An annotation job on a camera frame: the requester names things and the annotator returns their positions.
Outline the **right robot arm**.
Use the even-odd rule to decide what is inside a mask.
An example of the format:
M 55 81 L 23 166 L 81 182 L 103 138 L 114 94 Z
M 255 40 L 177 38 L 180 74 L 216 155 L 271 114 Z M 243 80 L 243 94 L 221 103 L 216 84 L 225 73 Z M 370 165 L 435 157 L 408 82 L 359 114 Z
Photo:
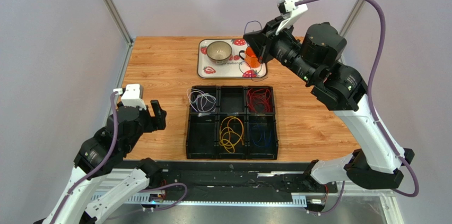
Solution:
M 398 189 L 401 166 L 414 158 L 412 149 L 401 148 L 379 129 L 368 103 L 368 87 L 361 74 L 338 61 L 346 39 L 328 22 L 311 25 L 303 40 L 293 28 L 278 31 L 281 18 L 259 31 L 244 34 L 261 63 L 279 61 L 303 80 L 311 93 L 347 126 L 359 148 L 345 157 L 313 160 L 304 175 L 318 184 L 351 181 L 365 189 Z

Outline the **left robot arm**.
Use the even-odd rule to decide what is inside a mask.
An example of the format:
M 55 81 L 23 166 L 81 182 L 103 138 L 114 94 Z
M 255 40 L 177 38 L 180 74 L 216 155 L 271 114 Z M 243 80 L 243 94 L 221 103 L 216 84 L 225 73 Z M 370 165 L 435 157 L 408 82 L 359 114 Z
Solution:
M 157 100 L 151 100 L 151 107 L 153 114 L 147 108 L 126 106 L 125 101 L 115 107 L 106 125 L 83 142 L 57 205 L 38 223 L 103 223 L 134 194 L 163 184 L 162 168 L 151 158 L 145 158 L 119 184 L 91 200 L 144 133 L 166 128 L 167 112 Z

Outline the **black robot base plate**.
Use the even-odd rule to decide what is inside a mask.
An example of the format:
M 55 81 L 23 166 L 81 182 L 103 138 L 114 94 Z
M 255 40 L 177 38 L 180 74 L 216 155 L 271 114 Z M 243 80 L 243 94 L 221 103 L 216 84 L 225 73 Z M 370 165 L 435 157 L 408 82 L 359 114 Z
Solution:
M 304 180 L 303 162 L 158 161 L 159 174 L 149 188 L 175 184 L 164 189 L 166 200 L 185 195 L 187 201 L 283 203 L 293 193 L 333 195 L 338 183 L 315 185 Z

